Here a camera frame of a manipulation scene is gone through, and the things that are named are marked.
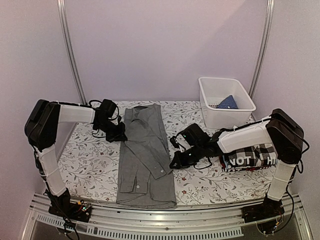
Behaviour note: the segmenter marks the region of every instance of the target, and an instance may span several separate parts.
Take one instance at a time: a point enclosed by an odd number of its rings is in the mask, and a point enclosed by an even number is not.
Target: laundry basket
[[[200,104],[204,123],[208,129],[233,128],[246,123],[256,110],[242,84],[232,78],[200,77]],[[232,95],[238,109],[216,108]]]

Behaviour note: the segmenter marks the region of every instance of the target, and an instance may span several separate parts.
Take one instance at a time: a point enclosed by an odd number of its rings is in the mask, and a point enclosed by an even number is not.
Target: folded shirt
[[[271,144],[260,144],[232,151],[219,159],[224,172],[252,171],[276,165],[277,155]]]

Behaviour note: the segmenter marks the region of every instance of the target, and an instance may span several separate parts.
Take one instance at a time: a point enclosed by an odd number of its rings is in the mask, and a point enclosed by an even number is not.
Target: gray fabric
[[[175,183],[160,105],[137,106],[124,114],[116,202],[167,209],[176,205]]]

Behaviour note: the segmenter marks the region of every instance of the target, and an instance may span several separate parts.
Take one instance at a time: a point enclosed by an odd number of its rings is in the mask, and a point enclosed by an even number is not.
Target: blue fabric in bin
[[[238,109],[236,101],[232,95],[226,97],[220,104],[216,107],[217,109]]]

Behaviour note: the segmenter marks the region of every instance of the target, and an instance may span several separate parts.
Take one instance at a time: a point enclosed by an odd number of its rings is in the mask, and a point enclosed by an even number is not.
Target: floral pattern
[[[160,104],[167,138],[176,135],[192,123],[205,127],[198,101],[120,101],[116,102],[119,114],[126,108],[139,105]],[[93,201],[115,202],[117,198],[118,163],[120,143],[109,143],[104,138],[92,136],[91,124],[78,123],[59,159],[62,178],[75,197]],[[176,149],[169,143],[171,159]],[[193,167],[174,170],[177,205],[210,205],[261,199],[272,180],[274,167],[240,172],[223,172],[218,158],[212,166],[197,170]],[[197,167],[208,164],[202,159]]]

